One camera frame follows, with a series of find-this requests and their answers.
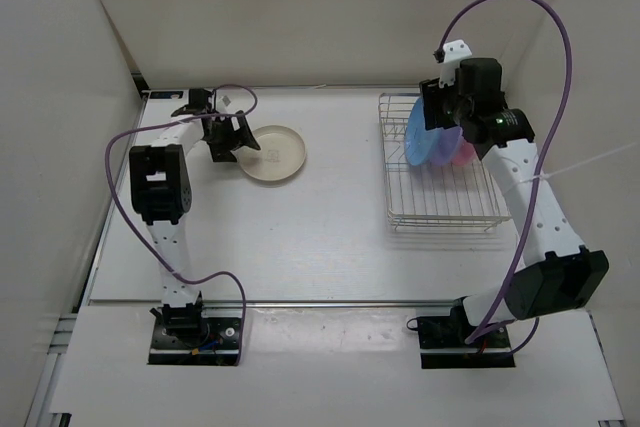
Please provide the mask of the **cream bear plate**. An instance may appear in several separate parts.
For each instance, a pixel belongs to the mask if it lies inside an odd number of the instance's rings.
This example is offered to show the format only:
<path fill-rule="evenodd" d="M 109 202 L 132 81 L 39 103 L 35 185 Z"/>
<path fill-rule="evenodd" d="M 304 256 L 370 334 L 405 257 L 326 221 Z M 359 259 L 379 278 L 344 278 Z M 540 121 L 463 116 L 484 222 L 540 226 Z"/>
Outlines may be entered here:
<path fill-rule="evenodd" d="M 267 125 L 253 134 L 260 149 L 242 147 L 236 152 L 240 169 L 252 182 L 269 187 L 282 185 L 304 167 L 307 149 L 297 131 L 281 125 Z"/>

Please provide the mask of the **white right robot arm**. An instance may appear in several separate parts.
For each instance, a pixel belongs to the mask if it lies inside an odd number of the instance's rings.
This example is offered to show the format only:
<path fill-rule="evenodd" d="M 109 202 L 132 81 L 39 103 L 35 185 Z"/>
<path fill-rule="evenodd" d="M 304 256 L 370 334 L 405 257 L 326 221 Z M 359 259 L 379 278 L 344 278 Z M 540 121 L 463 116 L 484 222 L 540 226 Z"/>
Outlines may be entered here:
<path fill-rule="evenodd" d="M 571 227 L 543 176 L 548 147 L 536 144 L 525 113 L 508 107 L 501 81 L 496 59 L 464 56 L 443 61 L 439 79 L 420 85 L 427 120 L 460 128 L 519 236 L 501 285 L 457 302 L 449 334 L 464 347 L 511 322 L 584 307 L 609 270 L 606 254 Z"/>

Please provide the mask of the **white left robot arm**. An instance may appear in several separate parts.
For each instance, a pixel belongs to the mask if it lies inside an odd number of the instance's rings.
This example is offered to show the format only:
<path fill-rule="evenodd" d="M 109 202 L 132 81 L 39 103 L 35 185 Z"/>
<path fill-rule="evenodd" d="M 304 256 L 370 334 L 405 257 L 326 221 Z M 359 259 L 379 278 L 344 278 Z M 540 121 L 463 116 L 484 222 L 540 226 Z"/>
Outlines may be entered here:
<path fill-rule="evenodd" d="M 152 311 L 164 331 L 188 347 L 198 347 L 210 336 L 202 315 L 202 294 L 186 281 L 191 261 L 186 245 L 185 218 L 193 195 L 186 157 L 203 142 L 214 162 L 235 163 L 242 147 L 261 149 L 245 112 L 229 115 L 231 100 L 216 89 L 188 91 L 187 102 L 171 114 L 169 127 L 147 145 L 129 150 L 130 195 L 133 210 L 151 236 L 151 247 L 161 258 L 162 306 Z"/>

